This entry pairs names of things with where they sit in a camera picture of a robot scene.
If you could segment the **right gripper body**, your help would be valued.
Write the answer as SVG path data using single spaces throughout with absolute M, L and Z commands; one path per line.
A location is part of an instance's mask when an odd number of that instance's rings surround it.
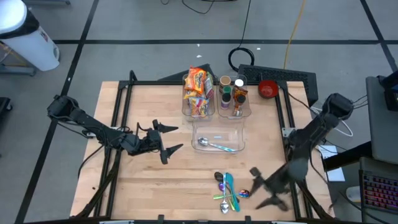
M 307 190 L 305 177 L 308 172 L 308 161 L 290 161 L 278 168 L 265 180 L 267 191 L 271 194 L 271 200 L 278 200 L 277 194 L 285 194 L 289 189 L 285 188 L 289 183 L 297 183 L 301 189 Z

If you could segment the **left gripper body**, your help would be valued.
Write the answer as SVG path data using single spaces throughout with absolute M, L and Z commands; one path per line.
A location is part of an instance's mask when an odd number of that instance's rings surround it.
M 130 155 L 139 155 L 148 152 L 160 152 L 164 149 L 160 134 L 156 130 L 149 130 L 146 132 L 146 136 L 142 139 L 137 135 L 136 131 L 132 138 L 133 148 L 130 150 Z

